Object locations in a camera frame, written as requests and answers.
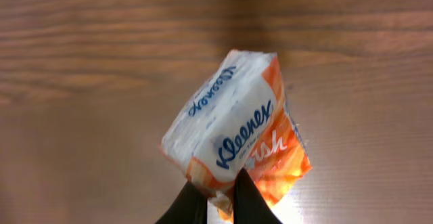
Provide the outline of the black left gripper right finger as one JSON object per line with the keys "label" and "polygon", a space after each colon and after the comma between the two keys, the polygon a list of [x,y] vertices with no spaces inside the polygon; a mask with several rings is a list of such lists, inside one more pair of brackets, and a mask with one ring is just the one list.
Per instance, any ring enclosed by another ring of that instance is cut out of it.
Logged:
{"label": "black left gripper right finger", "polygon": [[235,181],[234,224],[281,224],[256,188],[246,169]]}

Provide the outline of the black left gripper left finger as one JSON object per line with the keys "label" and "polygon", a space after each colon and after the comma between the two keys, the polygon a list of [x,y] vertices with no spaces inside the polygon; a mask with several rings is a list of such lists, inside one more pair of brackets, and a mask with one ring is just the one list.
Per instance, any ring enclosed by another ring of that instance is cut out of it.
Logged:
{"label": "black left gripper left finger", "polygon": [[207,198],[189,181],[156,224],[207,224]]}

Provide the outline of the orange Kleenex tissue pack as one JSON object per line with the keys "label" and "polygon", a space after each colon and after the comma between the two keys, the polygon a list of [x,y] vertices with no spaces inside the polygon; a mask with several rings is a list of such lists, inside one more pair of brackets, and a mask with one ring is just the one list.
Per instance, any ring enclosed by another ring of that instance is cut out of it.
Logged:
{"label": "orange Kleenex tissue pack", "polygon": [[241,170],[275,206],[311,169],[276,53],[231,50],[184,105],[160,148],[224,221],[233,220]]}

